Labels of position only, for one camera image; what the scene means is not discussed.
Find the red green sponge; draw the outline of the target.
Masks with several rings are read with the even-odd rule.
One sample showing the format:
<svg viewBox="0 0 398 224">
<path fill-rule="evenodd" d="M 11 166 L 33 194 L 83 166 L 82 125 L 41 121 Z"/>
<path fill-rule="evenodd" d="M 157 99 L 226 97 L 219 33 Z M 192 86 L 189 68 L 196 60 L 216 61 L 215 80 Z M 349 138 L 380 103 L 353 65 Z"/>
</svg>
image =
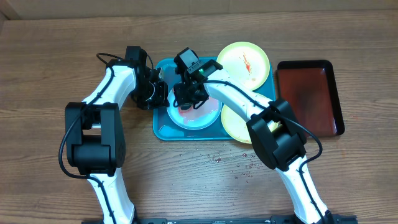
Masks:
<svg viewBox="0 0 398 224">
<path fill-rule="evenodd" d="M 189 112 L 191 112 L 191 110 L 193 109 L 193 106 L 180 106 L 178 107 L 178 113 L 182 116 L 184 114 L 187 114 Z"/>
</svg>

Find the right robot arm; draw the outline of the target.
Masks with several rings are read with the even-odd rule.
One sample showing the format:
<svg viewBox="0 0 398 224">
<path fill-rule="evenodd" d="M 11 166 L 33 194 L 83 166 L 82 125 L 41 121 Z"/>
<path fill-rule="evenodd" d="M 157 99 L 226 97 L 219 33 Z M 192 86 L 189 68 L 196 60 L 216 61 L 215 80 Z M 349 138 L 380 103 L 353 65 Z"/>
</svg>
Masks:
<svg viewBox="0 0 398 224">
<path fill-rule="evenodd" d="M 332 223 L 332 214 L 319 197 L 310 176 L 305 134 L 285 100 L 267 100 L 230 77 L 215 60 L 174 60 L 181 83 L 174 86 L 174 106 L 197 108 L 208 98 L 228 106 L 246 123 L 257 157 L 276 170 L 302 223 Z"/>
</svg>

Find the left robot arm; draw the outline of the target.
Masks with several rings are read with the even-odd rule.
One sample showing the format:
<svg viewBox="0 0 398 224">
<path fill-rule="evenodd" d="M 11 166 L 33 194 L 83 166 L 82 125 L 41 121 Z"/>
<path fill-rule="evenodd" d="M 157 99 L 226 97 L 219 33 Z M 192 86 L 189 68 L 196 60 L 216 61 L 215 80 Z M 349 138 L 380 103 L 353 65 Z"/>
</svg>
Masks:
<svg viewBox="0 0 398 224">
<path fill-rule="evenodd" d="M 162 70 L 146 61 L 112 59 L 104 78 L 81 102 L 65 108 L 65 135 L 58 158 L 67 157 L 87 180 L 103 211 L 102 223 L 134 223 L 136 210 L 122 175 L 126 141 L 120 110 L 128 97 L 137 107 L 153 110 L 168 105 Z"/>
</svg>

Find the light blue plate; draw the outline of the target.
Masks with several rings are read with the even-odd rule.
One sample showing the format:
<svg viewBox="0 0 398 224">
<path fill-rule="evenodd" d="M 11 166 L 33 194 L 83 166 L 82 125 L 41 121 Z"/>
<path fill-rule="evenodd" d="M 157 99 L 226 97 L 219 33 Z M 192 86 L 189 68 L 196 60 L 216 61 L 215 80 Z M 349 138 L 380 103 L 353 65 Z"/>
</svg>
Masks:
<svg viewBox="0 0 398 224">
<path fill-rule="evenodd" d="M 222 103 L 209 97 L 199 109 L 193 109 L 191 106 L 188 110 L 182 110 L 181 107 L 174 107 L 175 101 L 174 91 L 170 90 L 168 95 L 170 106 L 167 113 L 171 120 L 183 129 L 199 130 L 204 129 L 213 124 L 221 113 Z"/>
</svg>

